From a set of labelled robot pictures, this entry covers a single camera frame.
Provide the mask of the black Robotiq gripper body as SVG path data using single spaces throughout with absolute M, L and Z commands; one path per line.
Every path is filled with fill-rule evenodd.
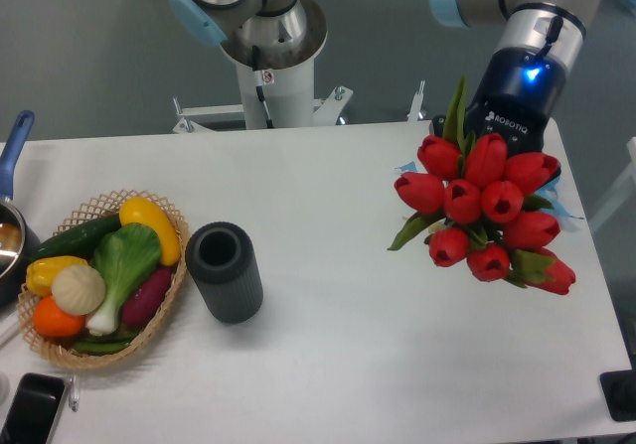
M 550 58 L 522 48 L 496 52 L 466 108 L 464 132 L 500 134 L 510 156 L 541 152 L 565 81 L 565 69 Z

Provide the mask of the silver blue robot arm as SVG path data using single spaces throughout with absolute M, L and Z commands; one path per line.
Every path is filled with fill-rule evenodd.
M 428 0 L 447 27 L 505 29 L 464 112 L 465 132 L 503 136 L 511 154 L 538 152 L 600 0 Z M 327 38 L 313 0 L 169 0 L 180 24 L 235 64 L 250 129 L 313 126 L 314 61 Z

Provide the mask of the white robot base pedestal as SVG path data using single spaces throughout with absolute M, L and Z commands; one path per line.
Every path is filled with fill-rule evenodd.
M 193 0 L 169 0 L 184 28 L 234 64 L 241 104 L 187 108 L 184 122 L 220 123 L 241 118 L 245 128 L 280 129 L 343 125 L 353 92 L 342 85 L 314 96 L 314 62 L 327 40 L 326 18 L 313 0 L 296 0 L 276 16 L 254 15 L 225 33 Z

